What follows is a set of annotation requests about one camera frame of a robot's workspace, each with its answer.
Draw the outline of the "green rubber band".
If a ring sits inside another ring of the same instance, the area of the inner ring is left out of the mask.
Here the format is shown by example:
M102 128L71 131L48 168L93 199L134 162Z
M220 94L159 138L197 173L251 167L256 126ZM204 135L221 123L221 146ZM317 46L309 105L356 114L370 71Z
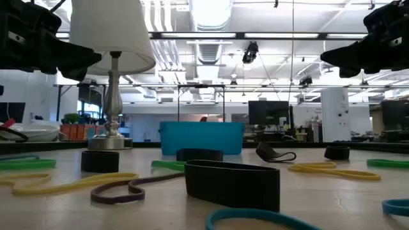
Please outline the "green rubber band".
M180 171L183 172L185 170L185 163L184 162L171 162L171 161L159 161L159 160L154 160L151 162L152 167L157 167L157 168L164 168L164 169L170 169L174 171Z
M397 161L386 159L368 159L367 165L371 167L386 167L397 169L409 169L409 161Z
M55 160L49 159L23 159L0 161L0 170L28 170L49 169L56 166Z

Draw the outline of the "teal plastic bin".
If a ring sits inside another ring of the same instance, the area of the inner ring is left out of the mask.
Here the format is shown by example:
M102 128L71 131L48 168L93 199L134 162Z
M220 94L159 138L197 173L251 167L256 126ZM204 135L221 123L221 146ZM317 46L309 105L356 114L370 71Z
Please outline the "teal plastic bin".
M163 121L159 127L162 154L175 155L180 149L196 148L239 155L244 130L243 123Z

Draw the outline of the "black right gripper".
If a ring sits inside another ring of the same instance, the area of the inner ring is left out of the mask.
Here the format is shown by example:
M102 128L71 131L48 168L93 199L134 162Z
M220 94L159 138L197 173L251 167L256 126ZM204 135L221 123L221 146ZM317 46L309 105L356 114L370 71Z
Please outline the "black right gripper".
M393 0L364 17L367 36L325 51L322 61L339 67L340 78L368 72L409 69L409 0Z

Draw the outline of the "white shade silver table lamp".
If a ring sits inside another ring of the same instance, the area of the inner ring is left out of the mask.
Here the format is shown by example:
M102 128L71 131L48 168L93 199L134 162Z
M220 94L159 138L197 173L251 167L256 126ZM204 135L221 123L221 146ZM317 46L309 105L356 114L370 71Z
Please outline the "white shade silver table lamp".
M89 150L125 149L119 131L123 102L120 77L156 65L140 0L71 0L70 42L91 48L101 60L88 68L91 75L108 76L103 112L105 134L88 141Z

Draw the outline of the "teal rubber band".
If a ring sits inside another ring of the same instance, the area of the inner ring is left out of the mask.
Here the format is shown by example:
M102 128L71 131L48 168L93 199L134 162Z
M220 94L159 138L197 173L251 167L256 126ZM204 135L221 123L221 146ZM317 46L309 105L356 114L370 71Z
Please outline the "teal rubber band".
M251 208L227 208L217 210L207 216L205 221L206 230L217 230L215 223L224 219L257 219L272 222L274 224L284 225L292 230L322 230L307 222L301 221L281 213L267 210L258 210Z
M409 217L409 199L388 199L382 201L383 213Z

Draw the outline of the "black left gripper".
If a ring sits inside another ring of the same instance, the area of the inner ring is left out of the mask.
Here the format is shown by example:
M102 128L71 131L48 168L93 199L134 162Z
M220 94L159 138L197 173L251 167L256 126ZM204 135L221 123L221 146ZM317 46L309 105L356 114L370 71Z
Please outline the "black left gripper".
M101 61L93 49L61 41L61 19L33 1L0 0L0 70L56 73L83 81L88 67Z

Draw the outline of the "yellow rubber band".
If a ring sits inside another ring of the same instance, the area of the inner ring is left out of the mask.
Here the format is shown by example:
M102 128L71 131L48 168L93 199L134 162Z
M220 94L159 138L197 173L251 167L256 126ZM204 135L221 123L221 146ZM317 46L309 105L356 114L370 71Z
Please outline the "yellow rubber band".
M16 196L37 196L47 194L58 194L77 190L80 188L91 187L95 185L105 185L113 182L122 182L138 179L139 175L132 172L114 172L89 176L71 183L61 185L52 185L41 187L48 183L52 176L48 173L33 174L12 174L0 176L0 185L11 186L12 193Z
M373 172L338 169L337 164L335 162L292 164L291 166L288 167L288 170L296 173L326 174L341 178L364 181L380 181L382 179L382 177L379 174Z

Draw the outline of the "large wide black rubber band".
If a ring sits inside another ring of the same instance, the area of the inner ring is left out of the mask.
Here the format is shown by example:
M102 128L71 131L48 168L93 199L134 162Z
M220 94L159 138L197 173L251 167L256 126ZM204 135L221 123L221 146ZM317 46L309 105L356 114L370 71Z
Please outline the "large wide black rubber band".
M258 165L211 160L185 162L189 196L232 208L279 212L280 170Z

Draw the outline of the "black metal stand frame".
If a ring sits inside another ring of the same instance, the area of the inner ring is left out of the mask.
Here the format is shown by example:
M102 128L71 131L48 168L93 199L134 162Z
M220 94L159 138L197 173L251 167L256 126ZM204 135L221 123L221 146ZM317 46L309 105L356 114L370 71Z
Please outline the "black metal stand frame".
M177 85L177 121L180 121L180 89L181 88L196 88L196 89L205 89L205 88L221 88L222 89L222 120L226 122L226 86L224 84L179 84Z

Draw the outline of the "black overhead light bar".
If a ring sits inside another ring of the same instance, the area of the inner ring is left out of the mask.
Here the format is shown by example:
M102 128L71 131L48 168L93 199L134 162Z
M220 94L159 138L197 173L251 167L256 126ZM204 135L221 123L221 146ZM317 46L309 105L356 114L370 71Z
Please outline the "black overhead light bar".
M365 33L149 32L151 40L360 40Z

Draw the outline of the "black aluminium table frame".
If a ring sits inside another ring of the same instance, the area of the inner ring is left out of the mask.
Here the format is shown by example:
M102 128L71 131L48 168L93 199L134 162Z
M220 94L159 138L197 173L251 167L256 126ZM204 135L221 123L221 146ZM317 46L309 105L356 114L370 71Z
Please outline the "black aluminium table frame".
M408 143L387 142L269 142L273 148L326 148L327 146L347 146L351 150L379 151L389 153L409 154ZM87 142L2 142L0 143L0 155L11 155L17 153L71 150L86 148Z

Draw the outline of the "white pillar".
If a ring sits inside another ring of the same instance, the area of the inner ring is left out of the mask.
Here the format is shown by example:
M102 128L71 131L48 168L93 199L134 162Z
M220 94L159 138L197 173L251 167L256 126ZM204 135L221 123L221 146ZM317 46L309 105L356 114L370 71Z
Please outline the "white pillar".
M350 141L350 109L346 88L321 91L322 131L324 142Z

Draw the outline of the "thin purple rubber band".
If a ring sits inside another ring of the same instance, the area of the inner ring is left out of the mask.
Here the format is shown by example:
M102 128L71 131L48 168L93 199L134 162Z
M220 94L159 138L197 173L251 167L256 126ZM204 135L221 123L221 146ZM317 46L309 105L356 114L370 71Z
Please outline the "thin purple rubber band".
M152 176L152 177L147 177L147 178L138 178L135 180L116 181L116 182L108 183L105 185L100 185L99 187L94 188L91 191L90 198L91 198L91 201L100 203L100 204L119 204L119 203L130 203L134 201L141 201L145 198L146 192L143 188L140 188L139 185L145 184L145 183L154 183L154 182L160 182L160 181L180 178L180 177L183 177L184 175L185 175L184 172L178 172L178 173L167 174L163 176ZM108 197L108 196L102 195L102 192L110 188L119 187L123 185L128 186L129 194L116 196L116 197Z

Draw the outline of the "black computer monitor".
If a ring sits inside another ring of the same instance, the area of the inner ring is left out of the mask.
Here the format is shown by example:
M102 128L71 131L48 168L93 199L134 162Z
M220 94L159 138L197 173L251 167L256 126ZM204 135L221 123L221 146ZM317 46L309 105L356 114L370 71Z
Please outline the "black computer monitor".
M0 123L5 123L11 118L16 123L21 123L24 117L25 106L24 102L0 102Z
M287 101L249 101L250 125L280 125L289 123L289 103Z

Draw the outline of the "orange boxes row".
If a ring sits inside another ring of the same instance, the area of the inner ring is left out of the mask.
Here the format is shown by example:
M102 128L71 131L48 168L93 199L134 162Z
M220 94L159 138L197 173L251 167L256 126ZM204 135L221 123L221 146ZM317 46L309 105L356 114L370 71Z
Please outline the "orange boxes row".
M65 134L68 141L87 141L88 139L105 133L103 125L60 125L60 132Z

